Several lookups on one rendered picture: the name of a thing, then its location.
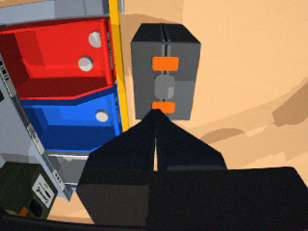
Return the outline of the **olive green case with orange latches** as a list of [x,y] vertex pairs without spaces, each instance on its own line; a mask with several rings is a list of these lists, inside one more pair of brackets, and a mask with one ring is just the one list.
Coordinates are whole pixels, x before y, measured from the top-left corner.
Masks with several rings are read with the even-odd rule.
[[11,215],[47,219],[57,194],[41,164],[6,162],[0,169],[0,206]]

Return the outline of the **yellow bar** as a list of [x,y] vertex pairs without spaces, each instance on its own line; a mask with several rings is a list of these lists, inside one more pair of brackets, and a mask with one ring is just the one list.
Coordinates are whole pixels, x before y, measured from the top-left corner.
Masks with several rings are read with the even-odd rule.
[[129,126],[129,116],[128,116],[125,77],[124,77],[118,0],[109,0],[109,9],[110,9],[112,39],[113,39],[113,48],[115,56],[115,73],[117,80],[118,97],[119,97],[123,131],[125,131],[126,129],[129,129],[130,126]]

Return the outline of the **blue open bin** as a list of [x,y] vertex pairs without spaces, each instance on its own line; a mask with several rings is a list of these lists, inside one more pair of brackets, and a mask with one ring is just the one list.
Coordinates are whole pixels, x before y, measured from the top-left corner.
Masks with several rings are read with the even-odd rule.
[[[117,84],[75,99],[20,101],[45,150],[92,152],[122,132]],[[109,113],[106,122],[96,119],[99,110]]]

